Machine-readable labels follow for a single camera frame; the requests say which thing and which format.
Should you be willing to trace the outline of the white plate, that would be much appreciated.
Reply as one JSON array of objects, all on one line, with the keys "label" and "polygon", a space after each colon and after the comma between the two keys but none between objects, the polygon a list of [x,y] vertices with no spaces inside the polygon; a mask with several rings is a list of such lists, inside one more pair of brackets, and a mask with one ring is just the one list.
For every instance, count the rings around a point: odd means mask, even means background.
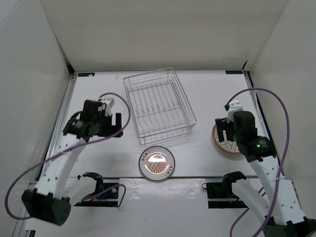
[{"label": "white plate", "polygon": [[227,135],[226,135],[225,130],[223,131],[223,137],[224,137],[224,141],[220,142],[218,132],[217,132],[217,126],[214,125],[212,128],[212,138],[213,138],[214,143],[218,146],[218,148],[229,154],[240,155],[241,153],[237,147],[236,142],[227,140]]}]

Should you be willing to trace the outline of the metal wire dish rack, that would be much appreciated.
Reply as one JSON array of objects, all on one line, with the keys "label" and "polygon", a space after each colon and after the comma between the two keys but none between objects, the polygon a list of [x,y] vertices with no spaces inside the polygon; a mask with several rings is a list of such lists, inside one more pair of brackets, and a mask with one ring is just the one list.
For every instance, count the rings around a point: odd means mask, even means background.
[{"label": "metal wire dish rack", "polygon": [[196,116],[173,68],[125,77],[123,85],[141,144],[187,134],[195,126]]}]

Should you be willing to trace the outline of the plate with orange sunburst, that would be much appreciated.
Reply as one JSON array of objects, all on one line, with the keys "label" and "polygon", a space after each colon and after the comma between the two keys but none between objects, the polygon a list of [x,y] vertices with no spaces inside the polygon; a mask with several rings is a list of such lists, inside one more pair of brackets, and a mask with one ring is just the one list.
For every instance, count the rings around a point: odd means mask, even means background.
[{"label": "plate with orange sunburst", "polygon": [[144,178],[151,182],[163,182],[170,178],[176,162],[173,153],[163,146],[151,146],[139,157],[138,167]]}]

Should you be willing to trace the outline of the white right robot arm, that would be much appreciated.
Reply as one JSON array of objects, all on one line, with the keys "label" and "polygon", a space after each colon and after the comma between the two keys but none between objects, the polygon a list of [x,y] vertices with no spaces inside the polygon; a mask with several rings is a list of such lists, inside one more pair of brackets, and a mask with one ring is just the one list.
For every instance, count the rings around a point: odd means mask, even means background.
[{"label": "white right robot arm", "polygon": [[267,196],[254,190],[246,177],[236,171],[225,175],[222,193],[239,197],[258,218],[260,228],[254,236],[311,237],[316,233],[315,219],[301,209],[292,183],[280,172],[280,163],[269,138],[259,136],[252,112],[236,110],[226,118],[216,119],[219,141],[227,138],[237,144],[239,152],[258,176]]}]

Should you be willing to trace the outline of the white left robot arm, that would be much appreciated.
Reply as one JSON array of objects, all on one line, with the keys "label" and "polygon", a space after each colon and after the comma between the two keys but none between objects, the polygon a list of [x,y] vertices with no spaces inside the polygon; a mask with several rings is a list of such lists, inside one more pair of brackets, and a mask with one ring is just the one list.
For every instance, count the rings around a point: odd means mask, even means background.
[{"label": "white left robot arm", "polygon": [[30,217],[61,226],[70,215],[72,206],[104,195],[100,174],[86,172],[67,185],[68,177],[81,152],[93,137],[121,137],[121,114],[112,123],[113,98],[85,100],[82,111],[73,114],[62,133],[66,139],[61,156],[52,160],[32,190],[22,194],[22,202]]}]

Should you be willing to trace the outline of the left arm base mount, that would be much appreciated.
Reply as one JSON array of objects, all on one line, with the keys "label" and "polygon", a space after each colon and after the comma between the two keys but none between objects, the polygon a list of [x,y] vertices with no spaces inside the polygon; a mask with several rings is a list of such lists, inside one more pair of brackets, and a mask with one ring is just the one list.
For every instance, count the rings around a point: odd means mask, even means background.
[{"label": "left arm base mount", "polygon": [[85,198],[81,202],[75,204],[78,207],[118,207],[119,205],[119,192],[124,191],[124,187],[119,186],[118,183],[105,182],[98,180],[96,182],[95,191],[90,194],[94,196],[100,192],[109,189],[106,193],[101,194],[95,198]]}]

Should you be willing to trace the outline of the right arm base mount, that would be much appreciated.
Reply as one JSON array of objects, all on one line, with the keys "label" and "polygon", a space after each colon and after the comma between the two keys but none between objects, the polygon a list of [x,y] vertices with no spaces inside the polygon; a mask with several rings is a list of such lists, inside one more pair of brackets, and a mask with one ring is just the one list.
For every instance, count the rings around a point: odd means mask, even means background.
[{"label": "right arm base mount", "polygon": [[207,193],[209,209],[243,209],[247,208],[236,195],[227,193],[223,183],[202,183],[201,188]]}]

